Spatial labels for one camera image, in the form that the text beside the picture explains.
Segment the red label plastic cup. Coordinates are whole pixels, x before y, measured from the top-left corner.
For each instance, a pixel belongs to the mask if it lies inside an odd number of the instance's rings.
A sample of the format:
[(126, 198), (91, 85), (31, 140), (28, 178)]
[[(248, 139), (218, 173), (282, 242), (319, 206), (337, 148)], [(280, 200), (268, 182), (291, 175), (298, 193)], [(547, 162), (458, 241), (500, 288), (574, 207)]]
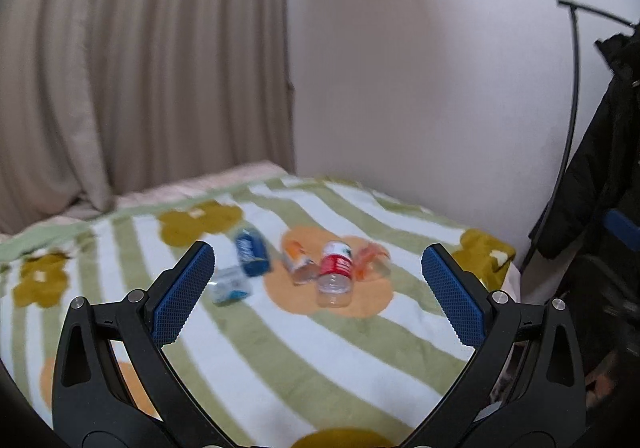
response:
[(352, 301), (352, 249), (341, 241), (328, 242), (321, 254), (316, 280), (321, 307), (346, 307)]

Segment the white blue label cup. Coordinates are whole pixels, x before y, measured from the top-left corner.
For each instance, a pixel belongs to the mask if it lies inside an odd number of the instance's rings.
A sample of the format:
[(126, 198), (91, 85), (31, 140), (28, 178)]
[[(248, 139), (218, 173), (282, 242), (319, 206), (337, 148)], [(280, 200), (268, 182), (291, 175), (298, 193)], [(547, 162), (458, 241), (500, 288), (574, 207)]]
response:
[(250, 292), (252, 292), (250, 280), (240, 266), (216, 269), (207, 283), (209, 298), (216, 305), (244, 300)]

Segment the clear orange plastic cup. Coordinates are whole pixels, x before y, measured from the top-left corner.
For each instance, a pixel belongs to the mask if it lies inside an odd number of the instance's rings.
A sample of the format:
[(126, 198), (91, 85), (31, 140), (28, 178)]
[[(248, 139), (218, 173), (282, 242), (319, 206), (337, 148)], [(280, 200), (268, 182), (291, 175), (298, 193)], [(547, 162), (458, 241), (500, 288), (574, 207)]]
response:
[(362, 283), (390, 275), (390, 253), (377, 243), (367, 243), (355, 253), (352, 275)]

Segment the orange label plastic cup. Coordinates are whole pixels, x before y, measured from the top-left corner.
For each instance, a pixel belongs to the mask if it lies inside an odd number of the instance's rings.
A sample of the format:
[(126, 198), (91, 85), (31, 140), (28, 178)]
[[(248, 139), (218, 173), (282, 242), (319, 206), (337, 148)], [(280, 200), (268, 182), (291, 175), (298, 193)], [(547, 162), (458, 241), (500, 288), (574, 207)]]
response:
[(282, 246), (282, 257), (286, 271), (295, 286), (306, 285), (317, 279), (319, 266), (300, 242), (286, 239)]

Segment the striped floral blanket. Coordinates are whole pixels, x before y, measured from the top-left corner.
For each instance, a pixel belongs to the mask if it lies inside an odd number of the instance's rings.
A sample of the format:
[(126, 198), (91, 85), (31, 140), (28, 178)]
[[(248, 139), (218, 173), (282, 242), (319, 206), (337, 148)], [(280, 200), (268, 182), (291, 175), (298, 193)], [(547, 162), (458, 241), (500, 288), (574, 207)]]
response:
[[(1, 358), (39, 416), (52, 416), (55, 352), (73, 298), (111, 302), (146, 288), (195, 240), (214, 248), (218, 268), (233, 267), (241, 231), (265, 240), (270, 271), (241, 301), (204, 295), (165, 355), (245, 445), (288, 447), (339, 428), (385, 445), (404, 440), (472, 354), (424, 283), (423, 250), (441, 243), (492, 289), (515, 254), (484, 231), (377, 191), (291, 175), (26, 231), (1, 245)], [(331, 241), (385, 251), (342, 309), (321, 307), (316, 286), (294, 283), (282, 257), (297, 242), (318, 259)]]

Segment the black clothing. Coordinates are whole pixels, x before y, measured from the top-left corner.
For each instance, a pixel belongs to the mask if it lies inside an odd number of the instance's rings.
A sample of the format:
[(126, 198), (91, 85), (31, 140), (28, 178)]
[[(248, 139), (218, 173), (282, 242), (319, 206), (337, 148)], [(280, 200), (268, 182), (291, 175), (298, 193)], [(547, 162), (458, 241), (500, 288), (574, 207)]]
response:
[(552, 260), (617, 210), (639, 223), (639, 34), (596, 43), (612, 71), (597, 111), (562, 176), (536, 249)]

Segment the beige curtain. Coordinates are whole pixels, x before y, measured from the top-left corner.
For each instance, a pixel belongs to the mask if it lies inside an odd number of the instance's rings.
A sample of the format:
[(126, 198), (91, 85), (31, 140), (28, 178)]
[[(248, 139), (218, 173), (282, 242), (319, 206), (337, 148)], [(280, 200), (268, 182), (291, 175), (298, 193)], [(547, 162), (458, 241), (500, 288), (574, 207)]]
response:
[(286, 0), (1, 0), (1, 229), (293, 167)]

